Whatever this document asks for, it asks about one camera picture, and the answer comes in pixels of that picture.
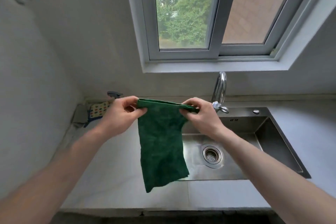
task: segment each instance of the green foliage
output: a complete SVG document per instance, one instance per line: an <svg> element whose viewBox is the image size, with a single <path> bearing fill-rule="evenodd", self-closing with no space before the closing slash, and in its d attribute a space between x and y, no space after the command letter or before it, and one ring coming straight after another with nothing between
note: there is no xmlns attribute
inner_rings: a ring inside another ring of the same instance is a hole
<svg viewBox="0 0 336 224"><path fill-rule="evenodd" d="M205 41L212 0L156 0L159 37L185 46Z"/></svg>

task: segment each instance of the dark green towel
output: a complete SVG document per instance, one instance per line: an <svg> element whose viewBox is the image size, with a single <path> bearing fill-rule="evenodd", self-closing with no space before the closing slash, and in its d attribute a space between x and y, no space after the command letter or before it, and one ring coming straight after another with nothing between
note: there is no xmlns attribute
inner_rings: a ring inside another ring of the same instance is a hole
<svg viewBox="0 0 336 224"><path fill-rule="evenodd" d="M147 107L138 119L141 168L146 192L187 177L189 171L183 157L181 129L187 119L179 109L198 112L189 105L151 99L139 99L138 108Z"/></svg>

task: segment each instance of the countertop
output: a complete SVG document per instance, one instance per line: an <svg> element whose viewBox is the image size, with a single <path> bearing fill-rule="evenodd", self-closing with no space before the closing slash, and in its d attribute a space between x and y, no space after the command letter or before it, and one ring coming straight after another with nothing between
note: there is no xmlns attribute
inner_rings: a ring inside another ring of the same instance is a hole
<svg viewBox="0 0 336 224"><path fill-rule="evenodd" d="M227 102L227 107L268 107L311 175L336 197L336 101ZM78 129L79 138L98 121ZM107 141L62 206L80 209L232 210L269 209L249 180L176 181L146 193L137 122Z"/></svg>

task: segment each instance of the person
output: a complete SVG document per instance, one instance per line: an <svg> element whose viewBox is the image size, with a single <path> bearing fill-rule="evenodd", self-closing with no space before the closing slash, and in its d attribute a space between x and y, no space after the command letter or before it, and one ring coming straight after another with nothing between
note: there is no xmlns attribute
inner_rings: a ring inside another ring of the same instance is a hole
<svg viewBox="0 0 336 224"><path fill-rule="evenodd" d="M99 148L146 113L135 96L116 99L99 124L0 202L0 223L49 223ZM226 128L212 104L199 98L180 112L220 142L275 212L288 224L336 223L336 199Z"/></svg>

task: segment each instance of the drain ring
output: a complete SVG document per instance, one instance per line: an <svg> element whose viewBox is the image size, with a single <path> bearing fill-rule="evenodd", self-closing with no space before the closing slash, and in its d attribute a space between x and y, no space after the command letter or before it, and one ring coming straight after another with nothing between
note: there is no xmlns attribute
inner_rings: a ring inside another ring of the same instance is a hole
<svg viewBox="0 0 336 224"><path fill-rule="evenodd" d="M203 157L209 164L218 164L222 160L221 152L213 146L207 146L203 150Z"/></svg>

